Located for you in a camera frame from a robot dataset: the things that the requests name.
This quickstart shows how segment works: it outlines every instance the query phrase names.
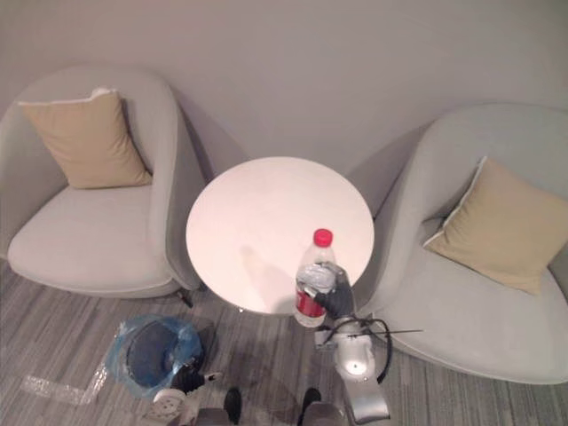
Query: beige pillow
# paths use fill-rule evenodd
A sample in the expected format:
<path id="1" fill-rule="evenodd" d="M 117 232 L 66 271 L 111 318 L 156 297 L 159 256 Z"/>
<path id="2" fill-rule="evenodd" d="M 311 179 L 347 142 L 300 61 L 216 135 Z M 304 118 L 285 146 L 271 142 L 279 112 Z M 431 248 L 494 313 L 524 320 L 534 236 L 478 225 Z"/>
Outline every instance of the beige pillow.
<path id="1" fill-rule="evenodd" d="M 26 117 L 75 188 L 146 185 L 146 171 L 130 140 L 116 91 L 88 99 L 20 102 Z"/>
<path id="2" fill-rule="evenodd" d="M 484 159 L 457 208 L 424 247 L 537 295 L 541 274 L 567 240 L 567 201 Z"/>

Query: gray carpet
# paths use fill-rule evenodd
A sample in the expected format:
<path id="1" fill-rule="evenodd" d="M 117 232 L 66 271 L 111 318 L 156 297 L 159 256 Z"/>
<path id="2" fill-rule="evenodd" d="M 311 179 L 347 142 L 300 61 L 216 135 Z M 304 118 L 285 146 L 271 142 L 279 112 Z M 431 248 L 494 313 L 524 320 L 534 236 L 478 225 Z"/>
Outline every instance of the gray carpet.
<path id="1" fill-rule="evenodd" d="M 238 385 L 243 424 L 295 424 L 303 394 L 316 386 L 341 404 L 331 353 L 315 351 L 312 332 L 292 318 L 240 313 L 210 291 L 188 310 L 175 296 L 100 299 L 37 285 L 0 263 L 0 424 L 135 425 L 149 407 L 112 377 L 90 404 L 75 406 L 24 391 L 34 376 L 85 390 L 121 321 L 143 313 L 190 320 L 207 348 L 205 371 L 223 371 L 199 391 L 203 406 L 222 406 Z M 383 346 L 375 345 L 378 357 Z M 455 373 L 395 352 L 383 387 L 398 425 L 568 425 L 568 384 L 528 386 Z"/>

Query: gray wall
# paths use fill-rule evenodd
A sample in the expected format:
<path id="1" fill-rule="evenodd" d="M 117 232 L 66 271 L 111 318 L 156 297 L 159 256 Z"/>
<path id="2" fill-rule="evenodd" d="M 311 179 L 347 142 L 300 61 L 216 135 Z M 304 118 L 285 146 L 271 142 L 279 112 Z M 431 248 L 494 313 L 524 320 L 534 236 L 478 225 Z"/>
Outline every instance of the gray wall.
<path id="1" fill-rule="evenodd" d="M 213 172 L 295 155 L 375 209 L 417 130 L 452 108 L 568 108 L 564 0 L 0 0 L 0 114 L 85 61 L 162 75 Z"/>

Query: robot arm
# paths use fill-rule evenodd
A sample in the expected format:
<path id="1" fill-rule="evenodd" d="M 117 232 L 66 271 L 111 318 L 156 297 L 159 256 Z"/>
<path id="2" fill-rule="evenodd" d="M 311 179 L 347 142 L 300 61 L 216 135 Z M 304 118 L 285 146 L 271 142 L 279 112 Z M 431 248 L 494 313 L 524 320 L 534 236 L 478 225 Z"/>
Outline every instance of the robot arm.
<path id="1" fill-rule="evenodd" d="M 354 316 L 355 303 L 347 272 L 336 264 L 324 263 L 323 266 L 335 274 L 335 288 L 327 294 L 310 288 L 305 292 L 334 320 L 331 340 L 336 346 L 335 369 L 343 379 L 350 416 L 357 424 L 387 422 L 391 416 L 383 389 L 375 380 L 371 336 L 361 334 L 360 321 Z"/>

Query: red label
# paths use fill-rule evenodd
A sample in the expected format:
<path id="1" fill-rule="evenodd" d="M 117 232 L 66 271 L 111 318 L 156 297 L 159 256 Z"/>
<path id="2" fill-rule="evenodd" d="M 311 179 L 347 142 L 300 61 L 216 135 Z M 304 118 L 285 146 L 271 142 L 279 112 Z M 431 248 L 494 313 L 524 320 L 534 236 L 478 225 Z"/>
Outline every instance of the red label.
<path id="1" fill-rule="evenodd" d="M 326 310 L 319 306 L 315 300 L 298 289 L 296 290 L 296 308 L 307 317 L 318 318 L 326 313 Z"/>

